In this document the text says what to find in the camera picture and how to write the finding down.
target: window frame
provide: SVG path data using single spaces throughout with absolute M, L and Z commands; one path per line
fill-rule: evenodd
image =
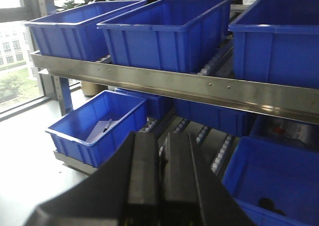
M 6 62 L 9 64 L 9 63 L 14 63 L 14 57 L 13 57 L 13 55 L 9 55 L 9 56 L 6 56 L 5 57 L 6 58 Z
M 16 58 L 17 61 L 23 61 L 23 60 L 24 60 L 24 57 L 23 57 L 23 54 L 22 54 L 22 53 L 16 53 L 16 54 L 15 54 L 15 58 Z
M 4 51 L 5 53 L 12 52 L 11 46 L 10 46 L 10 42 L 4 42 L 4 43 L 2 43 L 2 46 L 3 46 L 3 51 Z
M 19 40 L 13 40 L 13 41 L 12 41 L 12 44 L 13 44 L 13 49 L 14 49 L 15 51 L 21 50 L 21 45 L 20 45 L 20 41 L 19 41 Z

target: bin rim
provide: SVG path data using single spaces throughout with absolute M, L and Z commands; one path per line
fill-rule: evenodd
M 104 14 L 101 14 L 101 15 L 98 15 L 98 16 L 95 16 L 95 17 L 80 21 L 80 22 L 75 22 L 75 23 L 42 22 L 42 20 L 47 18 L 48 16 L 52 16 L 52 15 L 55 15 L 55 14 L 64 14 L 64 13 L 67 13 L 69 11 L 75 11 L 75 10 L 79 10 L 81 8 L 87 8 L 87 6 L 93 5 L 93 4 L 94 5 L 101 5 L 101 4 L 105 4 L 107 2 L 128 2 L 128 1 L 132 2 L 132 4 L 123 6 L 121 8 L 114 9 L 114 10 L 112 10 L 110 12 L 107 12 L 107 13 L 104 13 Z M 51 28 L 61 28 L 61 27 L 64 27 L 64 28 L 76 28 L 76 27 L 82 27 L 82 26 L 85 26 L 85 25 L 90 24 L 92 22 L 103 21 L 103 19 L 105 19 L 107 17 L 112 17 L 113 18 L 114 14 L 116 14 L 116 13 L 122 11 L 122 10 L 125 10 L 129 6 L 133 7 L 133 6 L 139 5 L 139 4 L 144 3 L 144 2 L 146 2 L 146 0 L 115 0 L 115 1 L 101 1 L 101 2 L 90 3 L 90 4 L 83 5 L 83 6 L 80 6 L 80 7 L 77 7 L 77 8 L 72 8 L 72 9 L 68 9 L 66 11 L 62 11 L 62 12 L 59 12 L 59 13 L 55 13 L 55 14 L 51 14 L 51 15 L 47 15 L 47 16 L 44 16 L 44 17 L 33 19 L 33 20 L 29 21 L 29 22 L 26 22 L 25 26 L 29 26 L 29 27 L 51 27 Z
M 139 8 L 127 11 L 125 13 L 119 14 L 115 17 L 109 18 L 103 22 L 97 24 L 99 29 L 121 29 L 121 30 L 136 30 L 136 31 L 174 31 L 174 32 L 185 32 L 188 31 L 191 26 L 199 22 L 202 18 L 205 18 L 209 13 L 218 11 L 219 7 L 228 3 L 231 3 L 233 0 L 223 0 L 220 3 L 214 5 L 212 8 L 206 10 L 202 14 L 193 18 L 189 22 L 183 25 L 160 25 L 160 24 L 122 24 L 122 23 L 109 23 L 117 18 L 121 18 L 126 14 L 131 14 L 133 11 L 142 11 L 148 6 L 160 5 L 162 2 L 166 1 L 199 1 L 199 0 L 158 0 L 156 2 L 150 3 L 148 5 L 141 6 Z
M 250 5 L 243 14 L 229 24 L 229 31 L 233 32 L 268 32 L 285 34 L 319 34 L 319 25 L 279 25 L 279 24 L 240 24 L 243 18 L 250 15 L 250 11 L 265 0 L 257 0 Z
M 104 90 L 102 92 L 100 92 L 99 94 L 97 94 L 96 96 L 92 97 L 89 101 L 87 101 L 86 103 L 94 100 L 95 98 L 99 97 L 100 95 L 102 95 L 103 93 L 105 92 L 108 92 L 108 93 L 112 93 L 112 94 L 119 94 L 119 95 L 124 95 L 124 96 L 127 96 L 127 97 L 131 97 L 131 98 L 138 98 L 138 99 L 141 99 L 141 101 L 135 106 L 133 107 L 129 112 L 127 112 L 124 116 L 122 116 L 118 121 L 123 121 L 125 120 L 126 118 L 128 118 L 133 112 L 133 110 L 137 110 L 139 108 L 141 108 L 145 102 L 147 101 L 147 99 L 145 98 L 142 98 L 142 97 L 138 97 L 138 96 L 132 96 L 132 95 L 129 95 L 129 94 L 125 94 L 125 93 L 120 93 L 120 92 L 115 92 L 115 91 L 110 91 L 110 90 Z M 84 107 L 84 105 L 80 106 L 79 108 L 73 110 L 73 111 L 76 111 L 82 107 Z M 55 135 L 55 136 L 58 136 L 60 138 L 64 138 L 64 139 L 67 139 L 67 140 L 70 140 L 70 141 L 73 141 L 73 142 L 76 142 L 76 143 L 80 143 L 86 147 L 93 147 L 96 145 L 96 143 L 98 141 L 100 141 L 105 135 L 108 135 L 111 133 L 111 130 L 116 128 L 118 126 L 118 124 L 115 124 L 115 125 L 112 125 L 106 132 L 104 132 L 97 140 L 91 142 L 91 143 L 88 143 L 84 140 L 81 140 L 81 139 L 78 139 L 74 136 L 70 136 L 70 135 L 67 135 L 65 133 L 62 133 L 62 132 L 58 132 L 56 130 L 53 130 L 52 127 L 54 127 L 58 122 L 60 122 L 61 120 L 63 120 L 64 118 L 66 118 L 69 114 L 71 114 L 73 111 L 69 112 L 68 114 L 62 116 L 57 122 L 55 122 L 54 124 L 52 124 L 51 126 L 49 126 L 45 132 L 51 134 L 51 135 Z

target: shelf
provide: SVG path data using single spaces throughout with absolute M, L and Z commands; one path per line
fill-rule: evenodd
M 32 53 L 49 74 L 319 124 L 319 90 L 87 62 Z

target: floor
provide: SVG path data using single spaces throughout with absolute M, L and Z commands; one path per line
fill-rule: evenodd
M 72 93 L 74 108 L 87 100 Z M 57 101 L 0 122 L 0 226 L 22 226 L 34 207 L 87 176 L 56 160 L 45 129 L 59 118 Z

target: plastic storage bin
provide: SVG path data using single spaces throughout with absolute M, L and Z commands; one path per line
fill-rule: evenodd
M 145 1 L 96 2 L 26 23 L 30 26 L 41 54 L 96 61 L 109 54 L 103 32 L 96 24 Z
M 243 137 L 223 184 L 258 226 L 318 225 L 318 161 L 314 152 Z M 271 211 L 259 207 L 262 198 L 273 202 Z
M 319 125 L 259 115 L 250 136 L 271 138 L 278 143 L 295 147 L 319 150 Z
M 319 1 L 258 0 L 229 25 L 237 79 L 319 88 Z
M 147 116 L 154 119 L 161 119 L 168 114 L 168 112 L 174 107 L 172 98 L 163 97 L 150 93 L 142 93 L 132 90 L 126 90 L 122 88 L 115 88 L 116 92 L 126 93 L 133 96 L 138 96 L 147 99 L 146 109 Z
M 98 24 L 113 63 L 190 73 L 228 31 L 232 0 L 159 0 Z
M 146 124 L 145 105 L 145 99 L 103 91 L 46 132 L 51 134 L 59 153 L 98 167 L 113 155 L 130 131 L 140 130 Z M 109 119 L 116 123 L 96 141 L 86 142 L 96 124 Z
M 174 99 L 176 115 L 241 137 L 248 135 L 255 114 L 209 104 Z

